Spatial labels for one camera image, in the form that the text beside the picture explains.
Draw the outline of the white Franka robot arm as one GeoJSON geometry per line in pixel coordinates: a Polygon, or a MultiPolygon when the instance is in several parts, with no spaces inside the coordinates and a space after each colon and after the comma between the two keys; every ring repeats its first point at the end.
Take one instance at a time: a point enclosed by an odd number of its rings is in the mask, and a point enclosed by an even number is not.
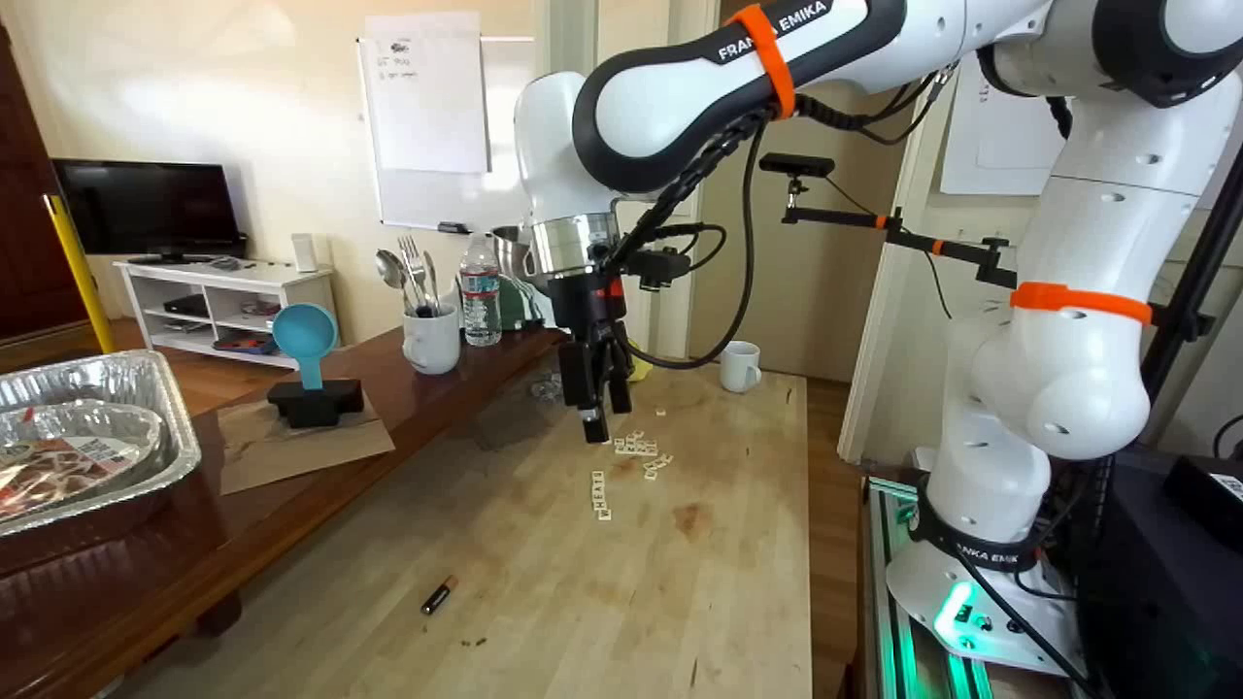
{"type": "Polygon", "coordinates": [[[603,444],[628,403],[621,267],[664,213],[734,144],[806,117],[814,83],[883,95],[960,57],[1012,97],[1061,97],[1072,125],[999,277],[1004,302],[953,325],[940,444],[885,587],[960,658],[1072,675],[1077,606],[1034,522],[1061,463],[1148,418],[1148,289],[1240,117],[1236,0],[769,0],[545,74],[516,101],[531,277],[562,329],[562,399],[603,444]]]}

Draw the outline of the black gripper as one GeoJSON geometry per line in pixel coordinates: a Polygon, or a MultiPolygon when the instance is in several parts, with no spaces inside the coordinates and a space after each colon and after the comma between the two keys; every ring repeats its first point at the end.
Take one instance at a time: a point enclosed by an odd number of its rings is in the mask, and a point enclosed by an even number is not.
{"type": "Polygon", "coordinates": [[[582,409],[582,439],[604,444],[611,424],[603,403],[632,412],[628,399],[628,346],[624,346],[624,293],[616,277],[562,277],[550,285],[562,398],[582,409]]]}

